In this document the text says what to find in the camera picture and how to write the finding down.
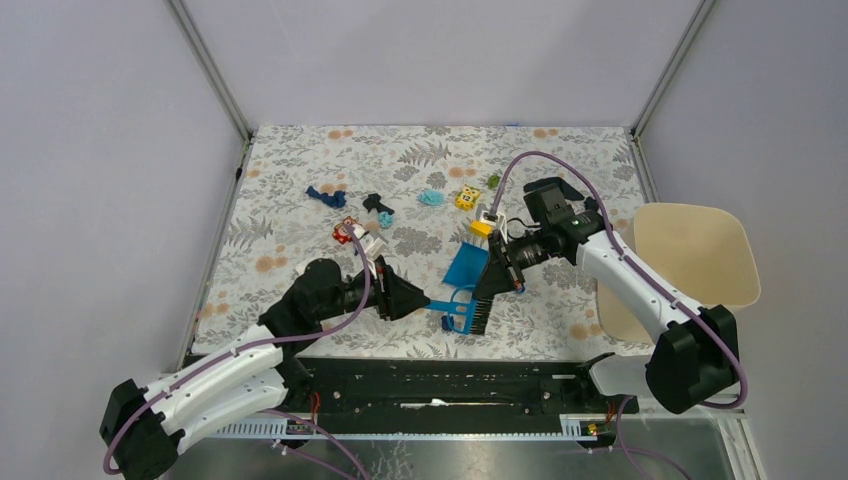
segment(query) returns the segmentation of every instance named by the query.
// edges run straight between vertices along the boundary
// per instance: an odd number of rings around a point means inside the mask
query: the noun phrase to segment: blue dustpan
[[[477,285],[488,260],[488,251],[462,242],[442,281],[457,288]]]

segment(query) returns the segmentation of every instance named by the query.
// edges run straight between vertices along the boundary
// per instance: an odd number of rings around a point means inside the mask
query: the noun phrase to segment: small cube
[[[480,198],[480,194],[482,191],[479,188],[470,187],[468,185],[463,185],[462,190],[456,194],[456,200],[454,203],[457,208],[460,210],[465,210],[466,212],[474,208],[474,205],[477,204],[477,199]]]
[[[471,222],[471,233],[481,238],[489,238],[489,234],[492,233],[492,226],[480,220],[474,220]]]

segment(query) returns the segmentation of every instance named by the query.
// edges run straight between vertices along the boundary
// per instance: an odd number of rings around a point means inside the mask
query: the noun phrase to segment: table
[[[603,195],[616,228],[627,226],[643,193],[623,128],[266,126],[255,138],[229,222],[225,244],[198,315],[191,353],[213,352],[256,322],[279,300],[304,260],[329,257],[343,274],[360,269],[351,244],[332,237],[350,215],[389,243],[386,259],[433,299],[452,288],[441,279],[463,241],[474,211],[453,205],[463,184],[483,189],[493,173],[527,150],[570,162]],[[528,158],[509,178],[502,208],[529,223],[522,186],[559,175],[586,190],[561,167]],[[330,208],[309,198],[308,186],[347,192],[347,205]],[[448,201],[425,206],[417,195],[432,188]],[[381,229],[362,201],[379,193],[393,208],[394,225]],[[564,260],[528,270],[527,291],[497,298],[486,335],[444,332],[440,314],[419,310],[395,322],[369,309],[346,329],[303,352],[312,356],[533,359],[582,361],[604,352],[650,354],[651,345],[605,335],[598,323],[595,281]],[[325,328],[342,319],[324,322]]]

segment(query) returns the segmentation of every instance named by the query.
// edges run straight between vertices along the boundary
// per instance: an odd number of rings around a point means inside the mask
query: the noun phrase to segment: gray wall
[[[629,125],[698,0],[191,0],[256,124]]]
[[[0,478],[105,477],[173,367],[239,141],[163,2],[0,2]]]
[[[648,162],[663,200],[748,231],[763,293],[740,348],[769,478],[844,478],[848,3],[718,3],[648,127]]]

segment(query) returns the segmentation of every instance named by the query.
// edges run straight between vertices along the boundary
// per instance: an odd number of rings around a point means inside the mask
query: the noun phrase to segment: black brush
[[[471,315],[471,335],[485,335],[489,315],[492,313],[494,298],[478,298],[475,300],[474,313]]]

